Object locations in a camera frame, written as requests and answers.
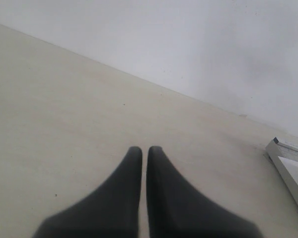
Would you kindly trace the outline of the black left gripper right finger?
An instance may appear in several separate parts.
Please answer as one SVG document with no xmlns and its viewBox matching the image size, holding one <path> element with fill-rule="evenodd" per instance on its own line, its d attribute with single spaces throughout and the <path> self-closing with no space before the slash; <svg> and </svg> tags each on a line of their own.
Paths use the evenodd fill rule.
<svg viewBox="0 0 298 238">
<path fill-rule="evenodd" d="M 147 210 L 152 238 L 261 238 L 252 222 L 224 209 L 192 186 L 163 149 L 147 163 Z"/>
</svg>

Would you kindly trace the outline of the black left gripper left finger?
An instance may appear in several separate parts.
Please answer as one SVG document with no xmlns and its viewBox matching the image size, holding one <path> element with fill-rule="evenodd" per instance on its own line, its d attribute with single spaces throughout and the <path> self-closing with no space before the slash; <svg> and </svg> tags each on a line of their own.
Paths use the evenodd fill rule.
<svg viewBox="0 0 298 238">
<path fill-rule="evenodd" d="M 137 238 L 143 155 L 130 147 L 104 183 L 40 225 L 35 238 Z"/>
</svg>

